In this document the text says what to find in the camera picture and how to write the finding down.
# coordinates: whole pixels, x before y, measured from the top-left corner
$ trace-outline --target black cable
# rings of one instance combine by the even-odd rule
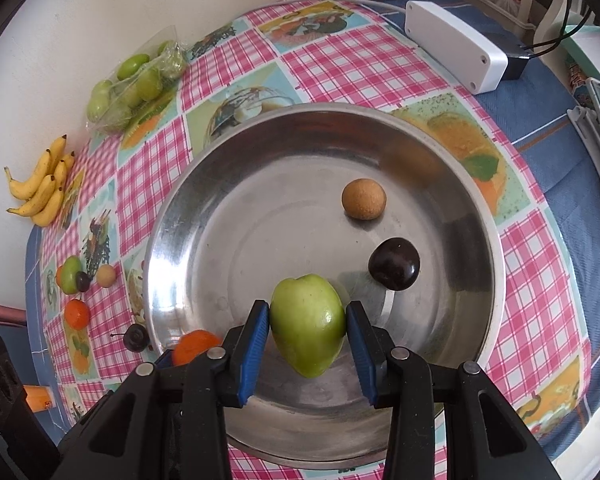
[[[567,29],[567,24],[569,23],[569,14],[571,12],[571,4],[573,0],[567,0],[567,9],[564,12],[564,16],[562,18],[562,27],[560,28],[560,34],[557,38],[553,38],[552,40],[543,41],[542,43],[534,43],[533,45],[526,45],[525,48],[527,50],[533,50],[538,46],[552,45],[556,42],[560,43],[564,39],[564,31]]]
[[[563,37],[560,39],[560,41],[557,41],[552,46],[550,46],[548,49],[543,50],[542,52],[538,52],[536,54],[532,54],[531,56],[529,56],[529,59],[534,58],[534,57],[544,56],[544,54],[548,54],[552,50],[555,50],[556,48],[558,48],[560,46],[560,42],[562,40],[565,40],[566,38],[570,38],[576,32],[578,32],[582,27],[584,27],[584,25],[585,25],[585,23],[587,23],[587,20],[589,19],[590,15],[591,15],[591,9],[587,9],[587,12],[585,12],[584,16],[582,17],[581,22],[579,24],[577,24],[573,28],[573,30],[570,30],[567,34],[564,34]]]

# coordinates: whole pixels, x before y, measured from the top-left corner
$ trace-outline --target black power adapter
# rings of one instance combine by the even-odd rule
[[[515,40],[497,32],[483,32],[482,35],[507,55],[509,63],[502,75],[503,80],[520,79],[531,54]]]

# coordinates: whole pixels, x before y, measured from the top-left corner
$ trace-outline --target brown ball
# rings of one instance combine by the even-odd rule
[[[116,269],[110,265],[101,265],[96,271],[96,282],[104,288],[109,288],[116,282]]]
[[[386,194],[382,186],[370,178],[358,178],[342,190],[344,212],[357,220],[378,218],[386,206]]]

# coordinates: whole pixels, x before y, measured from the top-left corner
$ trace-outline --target dark cherry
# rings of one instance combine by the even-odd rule
[[[90,285],[91,278],[86,272],[79,270],[75,273],[75,288],[77,288],[79,292],[86,292],[89,290]]]
[[[376,282],[390,290],[404,290],[413,285],[420,272],[420,255],[404,238],[389,238],[371,253],[369,273]]]
[[[122,343],[130,352],[140,353],[149,346],[149,333],[141,324],[133,323],[126,329]]]

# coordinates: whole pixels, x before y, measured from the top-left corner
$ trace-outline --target metal bowl rim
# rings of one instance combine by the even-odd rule
[[[155,239],[157,236],[157,231],[162,224],[164,216],[166,215],[167,209],[171,205],[173,198],[176,193],[180,190],[180,187],[184,183],[184,181],[189,177],[189,175],[205,160],[205,158],[219,146],[224,144],[225,142],[229,142],[233,137],[240,135],[245,130],[252,128],[258,124],[262,124],[266,121],[273,120],[278,117],[293,115],[297,113],[304,112],[338,112],[338,113],[346,113],[353,115],[362,115],[373,120],[379,121],[381,123],[386,124],[396,130],[403,131],[403,133],[407,136],[411,136],[416,139],[418,142],[422,143],[425,147],[429,148],[432,152],[434,152],[442,162],[444,162],[447,167],[453,172],[453,174],[458,178],[466,189],[467,193],[472,199],[472,202],[477,209],[478,216],[480,218],[480,222],[482,224],[483,232],[487,238],[487,242],[490,247],[491,253],[491,272],[493,278],[493,308],[491,310],[491,317],[489,320],[487,332],[482,341],[482,345],[480,346],[480,351],[478,354],[477,363],[481,368],[485,368],[487,365],[491,353],[496,345],[496,340],[498,338],[498,333],[500,332],[500,325],[502,324],[502,317],[504,315],[504,301],[505,301],[505,269],[504,269],[504,254],[502,251],[502,244],[500,241],[500,235],[498,234],[498,229],[496,227],[493,216],[491,215],[491,211],[489,209],[486,200],[482,196],[482,193],[478,189],[478,186],[474,182],[474,180],[469,176],[466,172],[465,168],[456,160],[456,158],[451,155],[451,153],[444,148],[440,143],[434,140],[432,137],[428,136],[425,132],[419,130],[416,126],[404,121],[402,119],[398,119],[393,117],[392,115],[381,112],[380,110],[375,110],[374,108],[365,108],[355,105],[343,104],[343,103],[309,103],[309,104],[297,104],[284,108],[279,108],[278,110],[267,112],[266,114],[256,116],[254,118],[248,119],[240,126],[236,126],[232,131],[226,133],[220,139],[218,139],[215,143],[210,146],[204,148],[196,157],[196,160],[193,160],[185,169],[185,171],[180,175],[177,181],[171,187],[170,192],[165,198],[162,206],[160,207],[160,211],[155,219],[154,227],[151,232],[151,236],[149,238],[149,242],[146,247],[146,252],[144,259],[146,261],[146,273],[147,275],[151,269],[151,254],[153,253]],[[146,326],[149,332],[149,337],[151,338],[151,342],[154,345],[154,348],[157,352],[164,352],[165,348],[162,344],[157,340],[154,324],[152,321],[152,310],[149,306],[149,280],[143,280],[142,284],[142,293],[143,297],[146,298],[145,302],[145,319]],[[440,413],[436,417],[435,426],[438,427],[440,422],[442,421],[442,414]],[[308,462],[303,460],[290,460],[288,458],[284,458],[281,456],[276,456],[269,454],[265,451],[253,449],[247,444],[235,440],[230,435],[227,435],[228,440],[237,448],[248,452],[258,458],[263,460],[267,460],[270,462],[274,462],[280,465],[285,465],[289,467],[296,468],[310,468],[310,469],[333,469],[340,467],[351,467],[351,466],[359,466],[365,465],[368,463],[376,462],[377,460],[382,460],[386,455],[386,450],[376,450],[372,451],[363,456],[353,457],[346,460],[336,460],[333,462]]]

